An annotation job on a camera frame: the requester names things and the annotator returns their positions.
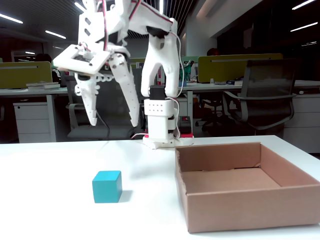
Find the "chair backrest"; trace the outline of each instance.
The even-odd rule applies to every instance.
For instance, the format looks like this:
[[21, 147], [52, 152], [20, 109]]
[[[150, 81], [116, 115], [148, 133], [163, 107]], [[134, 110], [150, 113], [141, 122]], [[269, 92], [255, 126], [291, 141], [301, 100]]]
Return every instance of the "chair backrest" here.
[[[242, 84], [241, 97], [281, 97], [292, 94], [295, 85], [294, 59], [249, 60]], [[241, 109], [247, 111], [248, 122], [267, 126], [293, 114], [291, 98], [242, 101]]]
[[[83, 104], [81, 96], [75, 94], [75, 86], [77, 81], [74, 76], [64, 77], [68, 98], [70, 104]], [[132, 128], [130, 121], [129, 108], [120, 88], [120, 85], [113, 79], [112, 81], [98, 82], [100, 86], [96, 99], [96, 109], [100, 116], [107, 122], [110, 128], [112, 126]], [[77, 111], [77, 121], [79, 125], [89, 125], [89, 120], [86, 112]]]

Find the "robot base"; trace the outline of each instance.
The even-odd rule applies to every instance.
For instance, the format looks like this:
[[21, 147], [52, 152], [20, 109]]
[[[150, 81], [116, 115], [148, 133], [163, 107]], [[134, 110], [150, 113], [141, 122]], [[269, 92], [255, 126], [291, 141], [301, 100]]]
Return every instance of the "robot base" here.
[[174, 148], [180, 146], [190, 146], [194, 144], [194, 137], [181, 137], [169, 140], [169, 142], [155, 142], [149, 137], [143, 137], [143, 144], [151, 149]]

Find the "book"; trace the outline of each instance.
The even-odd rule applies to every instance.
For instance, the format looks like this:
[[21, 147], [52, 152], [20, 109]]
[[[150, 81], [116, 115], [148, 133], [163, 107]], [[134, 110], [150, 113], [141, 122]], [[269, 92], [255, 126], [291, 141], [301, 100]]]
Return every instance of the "book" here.
[[41, 91], [51, 91], [51, 90], [59, 90], [60, 87], [54, 87], [54, 88], [36, 88], [36, 89], [30, 89], [28, 88], [29, 92], [41, 92]]
[[239, 85], [242, 85], [242, 82], [243, 81], [226, 81], [226, 84], [239, 86]]
[[54, 85], [56, 82], [36, 82], [36, 83], [27, 83], [27, 87], [35, 87], [35, 86], [46, 86], [46, 85]]
[[54, 89], [60, 88], [60, 84], [56, 83], [51, 85], [43, 85], [43, 86], [28, 86], [28, 89]]

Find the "person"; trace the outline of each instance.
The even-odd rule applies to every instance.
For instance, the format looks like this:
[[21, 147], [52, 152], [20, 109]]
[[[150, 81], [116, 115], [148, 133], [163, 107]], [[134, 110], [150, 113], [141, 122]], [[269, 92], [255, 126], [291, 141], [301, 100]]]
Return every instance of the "person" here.
[[[35, 56], [35, 62], [49, 62], [51, 64], [52, 58], [49, 54], [43, 54], [39, 53]], [[58, 77], [58, 74], [56, 71], [51, 71], [52, 74], [52, 82], [61, 84], [61, 80]]]
[[209, 51], [206, 52], [207, 56], [219, 56], [220, 53], [217, 48], [210, 48]]

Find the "white table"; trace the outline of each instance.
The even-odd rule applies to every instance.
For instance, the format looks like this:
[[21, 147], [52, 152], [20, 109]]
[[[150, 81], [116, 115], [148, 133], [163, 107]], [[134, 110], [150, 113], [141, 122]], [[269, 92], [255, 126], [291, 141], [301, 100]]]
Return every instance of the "white table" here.
[[[196, 145], [262, 142], [320, 181], [320, 161], [276, 136], [196, 138]], [[119, 203], [94, 203], [98, 171], [120, 170]], [[320, 239], [320, 225], [189, 234], [174, 149], [140, 140], [0, 145], [0, 239]]]
[[[320, 88], [320, 81], [296, 80], [294, 87], [299, 89]], [[242, 85], [217, 85], [213, 83], [197, 83], [192, 86], [184, 86], [182, 92], [187, 94], [187, 115], [190, 117], [191, 126], [193, 126], [193, 94], [240, 91], [241, 88]]]
[[29, 91], [27, 88], [23, 89], [0, 89], [0, 97], [2, 96], [14, 96], [14, 97], [23, 97], [23, 96], [31, 96], [31, 97], [40, 97], [43, 95], [67, 95], [68, 91], [66, 87], [60, 87], [55, 90], [37, 90], [37, 91]]

